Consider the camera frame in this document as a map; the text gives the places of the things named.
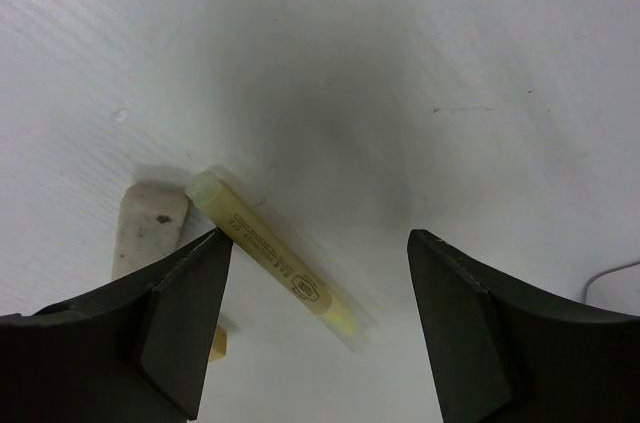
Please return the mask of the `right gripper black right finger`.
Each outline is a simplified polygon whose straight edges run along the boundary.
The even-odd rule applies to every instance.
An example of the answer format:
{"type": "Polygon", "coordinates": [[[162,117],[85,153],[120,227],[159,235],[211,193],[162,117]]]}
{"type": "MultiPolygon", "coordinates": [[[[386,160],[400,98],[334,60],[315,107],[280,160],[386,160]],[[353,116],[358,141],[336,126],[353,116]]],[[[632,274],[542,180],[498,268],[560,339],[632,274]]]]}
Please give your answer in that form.
{"type": "Polygon", "coordinates": [[[407,252],[444,421],[638,421],[638,317],[539,289],[426,230],[407,252]]]}

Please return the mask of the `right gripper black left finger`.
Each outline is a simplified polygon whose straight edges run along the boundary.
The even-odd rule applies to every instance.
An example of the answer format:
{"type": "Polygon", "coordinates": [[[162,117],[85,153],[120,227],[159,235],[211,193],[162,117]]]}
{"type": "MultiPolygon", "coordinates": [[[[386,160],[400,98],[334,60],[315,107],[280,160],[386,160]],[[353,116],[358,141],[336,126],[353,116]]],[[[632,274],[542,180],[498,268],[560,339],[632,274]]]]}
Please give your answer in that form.
{"type": "Polygon", "coordinates": [[[88,293],[3,316],[2,421],[196,419],[231,250],[212,230],[88,293]]]}

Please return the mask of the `yellow highlighter pen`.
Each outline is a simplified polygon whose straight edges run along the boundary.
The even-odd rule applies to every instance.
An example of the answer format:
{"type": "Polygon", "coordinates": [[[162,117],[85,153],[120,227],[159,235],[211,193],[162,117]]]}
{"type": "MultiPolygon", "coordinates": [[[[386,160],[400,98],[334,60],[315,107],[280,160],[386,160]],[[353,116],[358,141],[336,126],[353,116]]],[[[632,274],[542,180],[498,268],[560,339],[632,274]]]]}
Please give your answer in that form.
{"type": "Polygon", "coordinates": [[[212,173],[201,173],[188,185],[186,195],[195,208],[337,336],[358,336],[356,317],[344,301],[226,182],[212,173]]]}

